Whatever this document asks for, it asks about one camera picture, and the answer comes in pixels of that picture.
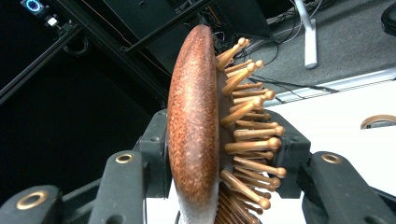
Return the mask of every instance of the dark wall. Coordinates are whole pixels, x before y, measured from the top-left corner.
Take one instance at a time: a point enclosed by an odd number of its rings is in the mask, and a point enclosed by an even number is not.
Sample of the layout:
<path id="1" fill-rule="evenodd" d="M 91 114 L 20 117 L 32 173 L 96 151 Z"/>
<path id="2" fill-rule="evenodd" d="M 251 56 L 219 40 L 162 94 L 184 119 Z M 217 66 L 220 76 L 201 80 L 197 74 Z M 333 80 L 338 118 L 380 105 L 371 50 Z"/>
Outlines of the dark wall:
<path id="1" fill-rule="evenodd" d="M 67 193 L 100 178 L 158 110 L 98 49 L 78 59 L 59 52 L 0 105 L 0 203 L 32 186 Z"/>

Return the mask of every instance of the floor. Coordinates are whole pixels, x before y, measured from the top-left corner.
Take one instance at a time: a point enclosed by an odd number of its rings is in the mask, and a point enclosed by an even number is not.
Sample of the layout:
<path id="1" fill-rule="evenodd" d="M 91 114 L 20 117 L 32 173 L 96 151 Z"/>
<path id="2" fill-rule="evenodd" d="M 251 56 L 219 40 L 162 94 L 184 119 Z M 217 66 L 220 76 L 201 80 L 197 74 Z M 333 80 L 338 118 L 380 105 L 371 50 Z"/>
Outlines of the floor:
<path id="1" fill-rule="evenodd" d="M 262 46 L 249 55 L 254 60 L 267 63 L 276 55 L 255 75 L 298 85 L 319 85 L 396 67 L 396 37 L 384 33 L 381 22 L 383 11 L 393 2 L 336 1 L 327 9 L 318 10 L 312 17 L 317 21 L 318 66 L 310 70 L 304 68 L 302 27 L 295 38 L 278 46 L 277 55 L 276 45 Z M 281 32 L 292 26 L 293 20 L 285 21 L 274 30 L 275 38 L 283 40 L 290 31 Z M 301 88 L 268 83 L 265 87 L 276 93 Z"/>

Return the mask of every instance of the brown ring object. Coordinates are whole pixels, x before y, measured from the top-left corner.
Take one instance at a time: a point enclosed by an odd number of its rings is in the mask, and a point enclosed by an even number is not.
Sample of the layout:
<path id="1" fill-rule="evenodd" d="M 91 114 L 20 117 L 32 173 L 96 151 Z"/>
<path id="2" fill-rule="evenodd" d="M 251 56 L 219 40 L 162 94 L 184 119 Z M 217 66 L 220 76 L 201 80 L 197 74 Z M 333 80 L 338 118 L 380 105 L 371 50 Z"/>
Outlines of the brown ring object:
<path id="1" fill-rule="evenodd" d="M 180 210 L 187 223 L 213 223 L 219 188 L 216 59 L 210 29 L 195 26 L 172 75 L 168 144 Z"/>

